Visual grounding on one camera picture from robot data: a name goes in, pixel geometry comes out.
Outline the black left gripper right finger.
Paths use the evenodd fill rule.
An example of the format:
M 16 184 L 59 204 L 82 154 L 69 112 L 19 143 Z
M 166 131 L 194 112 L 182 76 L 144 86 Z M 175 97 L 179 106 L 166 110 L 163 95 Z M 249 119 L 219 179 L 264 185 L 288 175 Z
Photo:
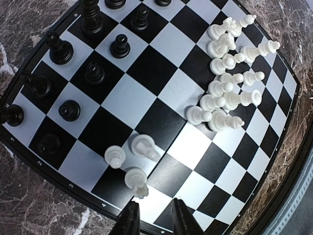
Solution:
M 174 198 L 173 200 L 172 221 L 175 235 L 204 234 L 204 231 L 181 199 Z

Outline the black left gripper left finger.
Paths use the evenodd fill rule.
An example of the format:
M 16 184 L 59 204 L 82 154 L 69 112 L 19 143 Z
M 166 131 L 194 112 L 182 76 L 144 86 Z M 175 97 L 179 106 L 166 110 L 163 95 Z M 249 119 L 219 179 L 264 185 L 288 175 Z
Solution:
M 129 202 L 123 209 L 114 226 L 115 235 L 139 235 L 140 234 L 140 210 L 135 201 Z

